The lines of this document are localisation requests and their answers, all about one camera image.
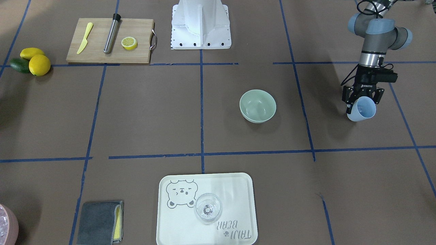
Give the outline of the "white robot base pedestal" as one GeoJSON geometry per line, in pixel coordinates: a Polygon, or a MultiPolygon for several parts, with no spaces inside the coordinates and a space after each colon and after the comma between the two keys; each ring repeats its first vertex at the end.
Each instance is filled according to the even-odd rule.
{"type": "Polygon", "coordinates": [[[229,9],[220,0],[180,0],[172,7],[170,48],[217,50],[232,46],[229,9]]]}

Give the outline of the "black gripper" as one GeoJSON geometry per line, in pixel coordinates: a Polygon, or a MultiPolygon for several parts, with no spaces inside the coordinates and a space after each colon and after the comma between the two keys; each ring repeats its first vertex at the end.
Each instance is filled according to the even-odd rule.
{"type": "Polygon", "coordinates": [[[374,104],[379,104],[385,89],[377,88],[374,76],[382,67],[371,68],[357,65],[357,71],[352,86],[344,86],[342,90],[342,101],[347,104],[347,114],[352,113],[353,104],[358,97],[372,97],[374,104]]]}

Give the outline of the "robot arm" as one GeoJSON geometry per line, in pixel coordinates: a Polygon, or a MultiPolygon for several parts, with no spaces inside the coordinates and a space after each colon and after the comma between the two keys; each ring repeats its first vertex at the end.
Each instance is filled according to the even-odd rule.
{"type": "Polygon", "coordinates": [[[380,102],[384,90],[377,87],[380,82],[394,83],[398,74],[384,65],[388,50],[406,48],[412,41],[412,32],[395,26],[393,19],[385,18],[395,4],[394,0],[369,0],[366,8],[353,15],[348,30],[364,39],[358,64],[341,83],[342,101],[347,104],[347,114],[361,97],[368,97],[374,104],[380,102]]]}

